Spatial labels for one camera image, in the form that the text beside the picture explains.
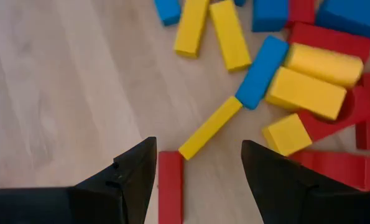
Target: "blue block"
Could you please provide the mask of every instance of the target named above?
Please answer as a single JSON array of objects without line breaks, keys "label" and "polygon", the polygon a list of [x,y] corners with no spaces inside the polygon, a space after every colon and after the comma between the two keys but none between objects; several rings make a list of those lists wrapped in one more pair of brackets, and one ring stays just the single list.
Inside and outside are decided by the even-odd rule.
[{"label": "blue block", "polygon": [[284,61],[289,44],[268,36],[250,66],[248,73],[236,93],[236,98],[248,109],[257,108],[263,99],[276,70]]},{"label": "blue block", "polygon": [[243,6],[244,3],[246,3],[246,0],[234,0],[234,3],[237,5],[237,6]]},{"label": "blue block", "polygon": [[370,38],[370,0],[326,0],[316,24]]},{"label": "blue block", "polygon": [[289,19],[289,0],[254,0],[252,31],[276,32]]},{"label": "blue block", "polygon": [[179,0],[154,0],[154,4],[164,26],[177,24],[179,22]]}]

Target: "yellow cylindrical block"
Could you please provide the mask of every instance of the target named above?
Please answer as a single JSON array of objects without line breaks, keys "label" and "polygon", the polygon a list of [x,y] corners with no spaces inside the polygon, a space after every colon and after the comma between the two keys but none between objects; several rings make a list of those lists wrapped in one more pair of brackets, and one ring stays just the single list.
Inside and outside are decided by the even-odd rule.
[{"label": "yellow cylindrical block", "polygon": [[359,57],[303,44],[290,46],[284,66],[346,88],[352,88],[363,71]]}]

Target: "black object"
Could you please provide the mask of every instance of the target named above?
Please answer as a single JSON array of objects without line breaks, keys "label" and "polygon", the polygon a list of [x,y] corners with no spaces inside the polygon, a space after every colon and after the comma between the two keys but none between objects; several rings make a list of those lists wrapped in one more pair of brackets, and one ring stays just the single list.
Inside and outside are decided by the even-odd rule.
[{"label": "black object", "polygon": [[0,223],[144,223],[156,155],[149,137],[76,186],[0,189]]},{"label": "black object", "polygon": [[241,159],[265,224],[370,224],[370,192],[318,174],[253,141]]}]

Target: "yellow block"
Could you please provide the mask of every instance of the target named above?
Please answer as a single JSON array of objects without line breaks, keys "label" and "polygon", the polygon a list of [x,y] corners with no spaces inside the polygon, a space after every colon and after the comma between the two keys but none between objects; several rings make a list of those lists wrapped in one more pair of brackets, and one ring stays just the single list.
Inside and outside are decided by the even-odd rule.
[{"label": "yellow block", "polygon": [[344,101],[346,89],[317,78],[280,67],[266,93],[269,103],[290,108],[304,108],[326,119],[335,120]]},{"label": "yellow block", "polygon": [[231,96],[217,111],[179,148],[185,159],[191,159],[208,140],[234,115],[243,105]]},{"label": "yellow block", "polygon": [[210,13],[226,68],[233,72],[248,67],[251,59],[233,1],[225,0],[210,5]]},{"label": "yellow block", "polygon": [[287,116],[262,130],[268,146],[283,156],[291,155],[312,144],[297,114]]},{"label": "yellow block", "polygon": [[363,71],[359,57],[303,44],[290,46],[284,66],[346,88],[353,87]]},{"label": "yellow block", "polygon": [[209,3],[210,0],[185,0],[173,47],[177,54],[190,58],[198,57]]}]

